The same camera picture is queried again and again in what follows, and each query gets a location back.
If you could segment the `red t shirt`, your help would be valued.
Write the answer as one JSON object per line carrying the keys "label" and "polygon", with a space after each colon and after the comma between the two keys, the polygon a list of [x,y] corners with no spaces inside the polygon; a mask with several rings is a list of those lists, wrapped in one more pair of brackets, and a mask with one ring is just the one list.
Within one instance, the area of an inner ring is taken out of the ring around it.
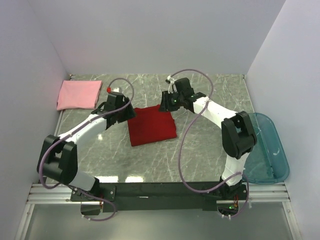
{"label": "red t shirt", "polygon": [[131,146],[141,146],[177,137],[175,120],[170,112],[159,111],[160,106],[135,108],[136,116],[127,121]]}

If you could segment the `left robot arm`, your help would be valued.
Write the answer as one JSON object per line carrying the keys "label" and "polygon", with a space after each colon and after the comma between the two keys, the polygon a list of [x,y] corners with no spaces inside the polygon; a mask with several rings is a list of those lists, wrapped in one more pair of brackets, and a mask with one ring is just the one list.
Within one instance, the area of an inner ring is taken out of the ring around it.
{"label": "left robot arm", "polygon": [[108,130],[116,123],[136,116],[131,99],[112,91],[90,115],[76,127],[58,136],[48,135],[42,145],[37,172],[43,177],[86,192],[91,199],[100,198],[100,180],[78,168],[78,150],[88,140]]}

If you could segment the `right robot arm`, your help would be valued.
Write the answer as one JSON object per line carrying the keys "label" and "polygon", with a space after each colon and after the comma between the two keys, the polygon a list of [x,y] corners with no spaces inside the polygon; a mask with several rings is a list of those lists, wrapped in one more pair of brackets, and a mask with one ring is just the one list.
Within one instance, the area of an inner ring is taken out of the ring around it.
{"label": "right robot arm", "polygon": [[162,92],[159,111],[174,112],[183,107],[194,113],[196,119],[199,117],[208,119],[220,128],[222,146],[226,153],[221,182],[216,186],[197,190],[185,179],[181,180],[182,183],[189,190],[199,194],[214,192],[222,186],[237,189],[242,182],[246,160],[257,144],[257,135],[249,114],[246,111],[236,112],[227,109],[202,92],[196,93],[186,77],[174,79],[168,76],[166,82],[169,87]]}

